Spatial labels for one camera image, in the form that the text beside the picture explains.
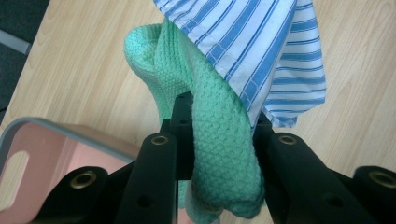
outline wooden surface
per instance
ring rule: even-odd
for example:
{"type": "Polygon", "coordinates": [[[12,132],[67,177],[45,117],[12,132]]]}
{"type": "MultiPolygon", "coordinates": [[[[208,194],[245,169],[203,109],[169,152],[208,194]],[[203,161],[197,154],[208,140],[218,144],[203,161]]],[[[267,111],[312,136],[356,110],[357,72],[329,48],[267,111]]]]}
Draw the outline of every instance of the wooden surface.
{"type": "MultiPolygon", "coordinates": [[[[328,95],[293,129],[331,168],[396,171],[396,1],[314,1],[328,95]]],[[[2,132],[20,117],[83,124],[140,145],[159,129],[148,88],[123,56],[123,38],[161,22],[151,1],[51,0],[13,95],[2,132]]],[[[267,223],[266,209],[253,220],[267,223]]]]}

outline striped fabric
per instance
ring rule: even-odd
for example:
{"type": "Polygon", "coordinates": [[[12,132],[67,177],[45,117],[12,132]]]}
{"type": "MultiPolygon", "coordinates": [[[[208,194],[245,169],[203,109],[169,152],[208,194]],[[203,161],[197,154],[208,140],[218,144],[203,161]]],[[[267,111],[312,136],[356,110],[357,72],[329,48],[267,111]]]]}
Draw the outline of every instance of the striped fabric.
{"type": "Polygon", "coordinates": [[[312,0],[154,0],[242,100],[252,130],[262,111],[276,127],[324,103],[312,0]]]}

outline black plastic part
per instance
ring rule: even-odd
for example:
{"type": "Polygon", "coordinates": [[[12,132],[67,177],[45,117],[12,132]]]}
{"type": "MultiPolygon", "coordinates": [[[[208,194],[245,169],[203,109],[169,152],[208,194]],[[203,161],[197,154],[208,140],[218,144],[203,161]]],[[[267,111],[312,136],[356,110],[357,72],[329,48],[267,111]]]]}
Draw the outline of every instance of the black plastic part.
{"type": "Polygon", "coordinates": [[[161,125],[160,133],[170,133],[171,131],[171,120],[164,119],[163,124],[161,125]]]}
{"type": "Polygon", "coordinates": [[[194,141],[192,132],[191,107],[191,92],[180,94],[175,99],[172,118],[170,120],[169,131],[172,135],[177,136],[178,180],[190,180],[194,168],[194,141]]]}
{"type": "Polygon", "coordinates": [[[99,167],[70,172],[49,194],[32,223],[91,223],[89,216],[100,200],[106,180],[107,171],[99,167]]]}
{"type": "Polygon", "coordinates": [[[290,211],[290,198],[267,155],[272,134],[274,134],[274,131],[271,122],[261,113],[253,135],[253,143],[264,175],[265,202],[268,205],[272,220],[277,224],[286,223],[290,211]]]}
{"type": "Polygon", "coordinates": [[[134,161],[107,177],[106,187],[100,201],[96,203],[93,215],[89,217],[87,223],[108,224],[114,222],[125,192],[125,186],[133,169],[134,161]]]}
{"type": "Polygon", "coordinates": [[[268,156],[290,196],[286,223],[376,223],[300,137],[273,134],[268,156]]]}
{"type": "Polygon", "coordinates": [[[155,133],[143,142],[115,223],[177,222],[177,141],[155,133]]]}
{"type": "Polygon", "coordinates": [[[353,181],[361,204],[380,223],[396,223],[396,174],[377,166],[356,170],[353,181]]]}

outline green knitted cloth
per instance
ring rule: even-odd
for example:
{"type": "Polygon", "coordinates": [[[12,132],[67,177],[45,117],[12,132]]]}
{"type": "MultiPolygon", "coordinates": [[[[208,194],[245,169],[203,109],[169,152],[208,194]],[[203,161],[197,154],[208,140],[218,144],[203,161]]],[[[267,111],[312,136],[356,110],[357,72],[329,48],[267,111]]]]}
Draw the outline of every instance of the green knitted cloth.
{"type": "Polygon", "coordinates": [[[125,56],[151,90],[161,119],[175,98],[193,95],[195,164],[179,187],[179,206],[195,223],[211,223],[223,209],[254,217],[263,202],[263,178],[252,145],[248,114],[206,57],[170,21],[134,29],[125,56]]]}

